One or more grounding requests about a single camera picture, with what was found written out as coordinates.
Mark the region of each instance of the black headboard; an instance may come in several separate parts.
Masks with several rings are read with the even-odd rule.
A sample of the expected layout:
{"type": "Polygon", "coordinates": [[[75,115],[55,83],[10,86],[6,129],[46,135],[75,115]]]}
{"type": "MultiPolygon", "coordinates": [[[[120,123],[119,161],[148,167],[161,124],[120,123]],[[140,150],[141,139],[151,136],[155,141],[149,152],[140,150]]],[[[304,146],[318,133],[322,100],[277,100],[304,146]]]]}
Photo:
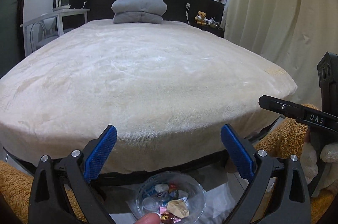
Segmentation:
{"type": "MultiPolygon", "coordinates": [[[[116,0],[69,0],[71,8],[82,8],[84,1],[87,1],[85,8],[91,9],[88,12],[88,21],[97,19],[113,19],[114,12],[111,10],[112,3],[116,0]]],[[[198,11],[204,11],[207,17],[215,17],[216,21],[221,21],[224,4],[214,0],[163,0],[167,4],[167,11],[162,16],[164,20],[187,22],[185,16],[186,4],[190,3],[188,19],[194,23],[198,11]]],[[[64,25],[67,27],[78,27],[83,24],[83,16],[64,17],[64,25]]]]}

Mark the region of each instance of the bed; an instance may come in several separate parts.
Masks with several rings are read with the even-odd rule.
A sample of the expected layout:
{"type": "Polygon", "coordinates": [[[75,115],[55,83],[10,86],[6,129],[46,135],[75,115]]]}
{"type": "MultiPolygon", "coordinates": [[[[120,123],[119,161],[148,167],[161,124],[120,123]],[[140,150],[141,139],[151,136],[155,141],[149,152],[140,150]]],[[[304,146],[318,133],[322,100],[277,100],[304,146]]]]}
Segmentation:
{"type": "Polygon", "coordinates": [[[293,79],[266,59],[182,22],[94,20],[45,45],[0,79],[0,142],[37,164],[82,149],[111,124],[103,172],[154,171],[223,149],[271,124],[262,95],[288,99],[293,79]]]}

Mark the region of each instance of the curtain fold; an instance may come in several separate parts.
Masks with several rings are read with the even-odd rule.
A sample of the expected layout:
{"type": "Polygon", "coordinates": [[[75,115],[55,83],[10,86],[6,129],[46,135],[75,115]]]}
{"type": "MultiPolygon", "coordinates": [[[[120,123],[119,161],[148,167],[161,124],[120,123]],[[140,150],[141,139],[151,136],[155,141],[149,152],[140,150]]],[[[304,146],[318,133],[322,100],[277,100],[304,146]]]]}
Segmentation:
{"type": "Polygon", "coordinates": [[[278,64],[295,80],[292,100],[321,105],[316,66],[338,53],[338,0],[230,0],[225,38],[278,64]]]}

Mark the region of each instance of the black nightstand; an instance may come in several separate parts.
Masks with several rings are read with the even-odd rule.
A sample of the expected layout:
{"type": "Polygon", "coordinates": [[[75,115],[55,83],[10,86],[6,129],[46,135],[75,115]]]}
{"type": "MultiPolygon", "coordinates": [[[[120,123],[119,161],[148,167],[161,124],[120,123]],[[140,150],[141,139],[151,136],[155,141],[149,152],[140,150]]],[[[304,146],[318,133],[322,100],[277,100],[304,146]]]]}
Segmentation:
{"type": "Polygon", "coordinates": [[[199,28],[202,31],[208,31],[208,32],[211,32],[212,34],[217,35],[218,37],[224,38],[224,30],[223,29],[211,28],[209,25],[201,26],[201,25],[197,25],[196,23],[190,24],[190,25],[195,27],[195,28],[199,28]]]}

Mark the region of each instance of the blue textured pad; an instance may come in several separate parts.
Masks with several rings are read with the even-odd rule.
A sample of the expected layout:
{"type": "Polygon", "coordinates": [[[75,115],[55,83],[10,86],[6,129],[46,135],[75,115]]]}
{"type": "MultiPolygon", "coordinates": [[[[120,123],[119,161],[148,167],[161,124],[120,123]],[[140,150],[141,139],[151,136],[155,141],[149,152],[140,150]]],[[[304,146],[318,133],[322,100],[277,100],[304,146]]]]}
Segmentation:
{"type": "Polygon", "coordinates": [[[110,152],[112,151],[117,140],[117,131],[114,126],[103,136],[101,141],[96,145],[92,153],[84,164],[83,177],[85,181],[89,183],[91,180],[96,179],[104,163],[106,162],[110,152]]]}
{"type": "Polygon", "coordinates": [[[221,139],[241,177],[251,182],[255,176],[255,163],[227,125],[221,129],[221,139]]]}

